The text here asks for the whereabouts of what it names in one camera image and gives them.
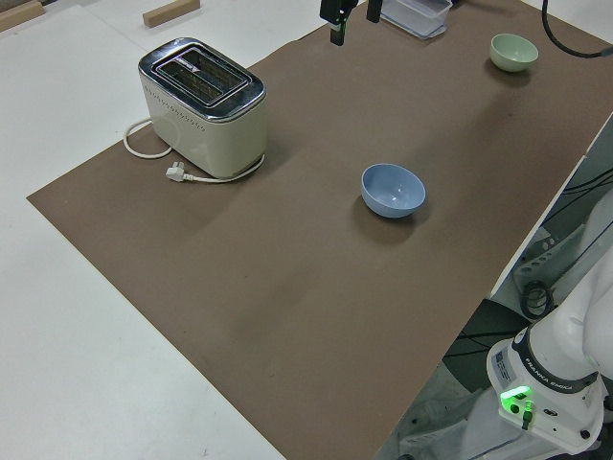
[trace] green bowl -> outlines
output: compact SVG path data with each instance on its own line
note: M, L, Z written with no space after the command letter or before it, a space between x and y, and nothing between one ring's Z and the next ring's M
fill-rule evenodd
M521 72L536 61L538 50L523 36L499 34L491 40L489 58L499 69Z

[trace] toaster body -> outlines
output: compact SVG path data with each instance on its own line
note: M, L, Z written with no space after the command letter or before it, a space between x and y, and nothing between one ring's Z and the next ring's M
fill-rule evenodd
M232 178L266 149L263 83L193 38L144 56L139 73L153 130L206 173Z

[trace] black ring on robot arm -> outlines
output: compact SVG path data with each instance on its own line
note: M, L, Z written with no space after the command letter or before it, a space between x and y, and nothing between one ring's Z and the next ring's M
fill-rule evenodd
M530 346L530 329L533 325L529 326L524 336L521 337L519 342L515 340L512 343L512 348L517 352L521 362L524 364L526 370L540 383L542 383L547 388L550 388L557 393L563 393L565 395L574 395L580 391L583 391L585 388L590 386L592 383L596 381L598 377L598 372L594 372L589 376L584 377L583 379L578 380L567 380L561 379L560 377L556 377L551 372L543 367L543 365L538 362L536 356L534 356L533 350Z

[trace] clear plastic box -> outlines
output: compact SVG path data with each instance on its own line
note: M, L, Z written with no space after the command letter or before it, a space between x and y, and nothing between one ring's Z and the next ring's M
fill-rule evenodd
M451 0L383 0L381 17L421 39L446 31Z

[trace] blue bowl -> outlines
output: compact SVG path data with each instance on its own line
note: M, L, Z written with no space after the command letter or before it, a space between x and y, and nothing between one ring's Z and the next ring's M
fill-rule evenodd
M362 198L380 216L398 219L423 204L425 188L412 172L384 163L372 165L362 173Z

